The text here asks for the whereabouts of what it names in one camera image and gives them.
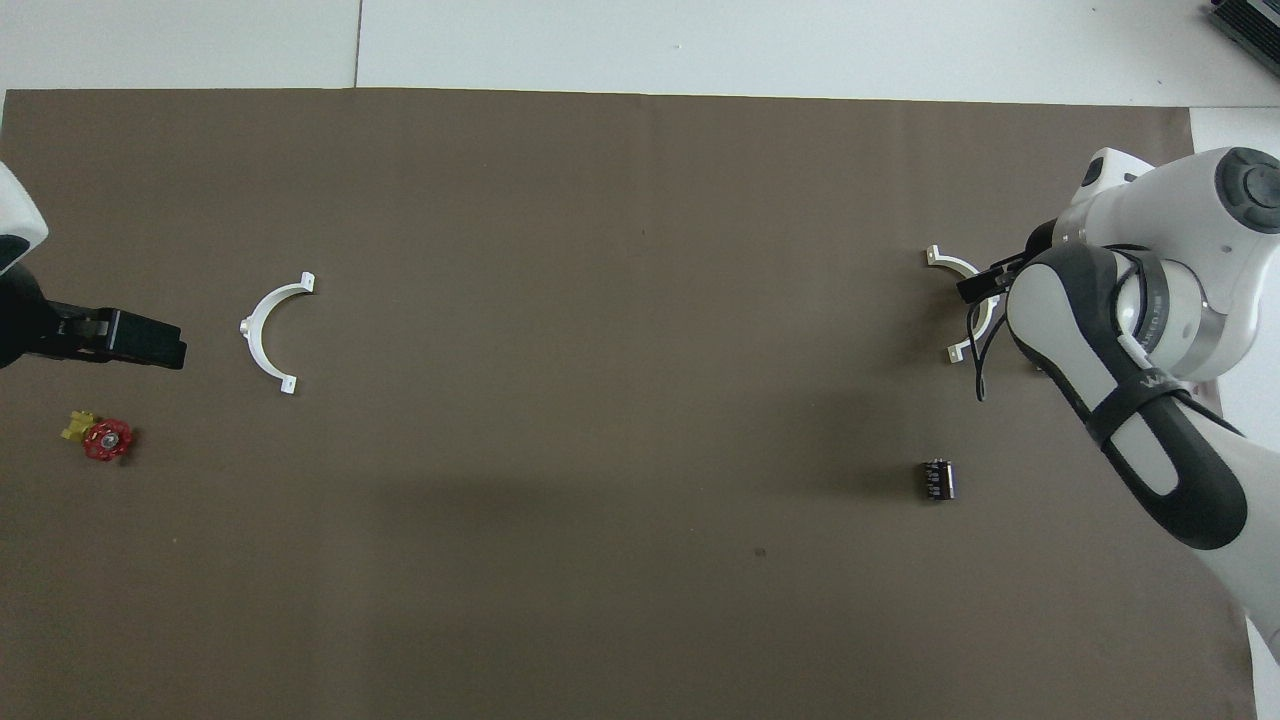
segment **cable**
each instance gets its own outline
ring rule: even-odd
[[[1010,255],[1009,258],[1005,258],[1004,260],[996,260],[995,263],[991,264],[991,266],[992,268],[1002,268],[1002,266],[1012,263],[1014,260],[1023,260],[1025,258],[1027,258],[1027,251],[1024,250],[1024,251],[1019,252],[1018,255]]]
[[[983,342],[982,348],[978,348],[978,341],[973,336],[973,327],[978,319],[978,310],[982,304],[989,300],[991,296],[983,297],[982,300],[969,305],[969,311],[965,314],[965,336],[969,338],[969,351],[973,354],[973,392],[978,397],[978,402],[984,402],[987,400],[987,379],[983,374],[983,366],[987,363],[987,352],[991,350],[991,341],[996,338],[996,333],[1004,327],[1005,322],[1009,319],[1007,314],[1001,314],[1000,319],[991,328],[991,334],[987,336],[986,342]]]
[[[1199,400],[1196,400],[1196,397],[1189,391],[1183,391],[1180,393],[1176,393],[1174,395],[1174,397],[1176,397],[1178,401],[1181,402],[1183,405],[1203,415],[1207,420],[1216,423],[1217,425],[1221,425],[1240,437],[1244,437],[1244,433],[1238,430],[1235,425],[1228,423],[1225,418],[1206,407],[1204,404],[1201,402]]]
[[[1115,288],[1111,291],[1111,327],[1116,333],[1124,332],[1116,309],[1120,305],[1120,291],[1124,288],[1124,283],[1134,275],[1138,277],[1138,327],[1142,327],[1143,318],[1147,316],[1147,266],[1142,258],[1133,255],[1133,251],[1146,252],[1147,249],[1140,245],[1106,245],[1103,249],[1129,260],[1129,268],[1116,279]]]

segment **black device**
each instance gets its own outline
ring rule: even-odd
[[[0,275],[0,368],[22,355],[58,360],[182,369],[187,343],[168,323],[116,307],[81,307],[46,300],[20,263]]]

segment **brown paper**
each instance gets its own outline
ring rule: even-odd
[[[189,351],[0,372],[3,715],[1252,716],[1238,607],[1052,383],[946,361],[924,247],[1016,252],[1102,146],[1187,111],[10,92],[45,293]],[[238,324],[302,270],[291,397]]]

